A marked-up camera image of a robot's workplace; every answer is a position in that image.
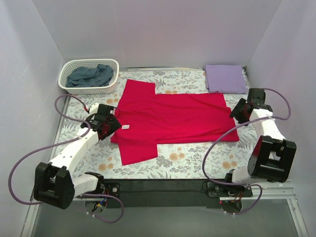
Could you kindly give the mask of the red t shirt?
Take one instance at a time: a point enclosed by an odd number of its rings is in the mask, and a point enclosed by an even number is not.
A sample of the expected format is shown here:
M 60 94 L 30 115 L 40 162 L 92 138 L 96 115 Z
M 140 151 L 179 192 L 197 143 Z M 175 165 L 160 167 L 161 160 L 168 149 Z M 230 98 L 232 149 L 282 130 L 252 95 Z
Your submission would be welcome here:
M 235 126 L 223 94 L 157 94 L 152 82 L 127 80 L 118 109 L 111 142 L 122 165 L 157 158 L 159 144 L 216 141 Z

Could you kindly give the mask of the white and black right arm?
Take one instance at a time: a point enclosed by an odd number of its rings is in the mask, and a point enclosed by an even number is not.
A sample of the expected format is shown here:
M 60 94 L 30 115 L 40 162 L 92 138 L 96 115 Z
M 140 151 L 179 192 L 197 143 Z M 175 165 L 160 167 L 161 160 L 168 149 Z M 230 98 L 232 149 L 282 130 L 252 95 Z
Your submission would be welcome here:
M 264 88 L 251 88 L 247 99 L 240 99 L 230 114 L 238 124 L 254 122 L 258 141 L 247 166 L 230 170 L 225 182 L 247 185 L 260 181 L 283 183 L 289 176 L 297 146 L 281 134 L 273 110 L 265 99 Z

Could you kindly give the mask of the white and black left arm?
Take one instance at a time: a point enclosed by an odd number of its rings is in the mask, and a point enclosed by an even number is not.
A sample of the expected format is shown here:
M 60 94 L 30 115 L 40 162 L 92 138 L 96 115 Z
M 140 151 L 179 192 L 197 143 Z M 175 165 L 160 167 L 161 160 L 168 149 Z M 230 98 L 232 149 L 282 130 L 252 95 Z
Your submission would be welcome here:
M 80 125 L 76 141 L 70 142 L 49 163 L 41 162 L 36 167 L 35 200 L 66 209 L 75 197 L 103 192 L 102 175 L 86 172 L 75 177 L 74 170 L 94 145 L 121 128 L 115 110 L 114 106 L 93 104 Z

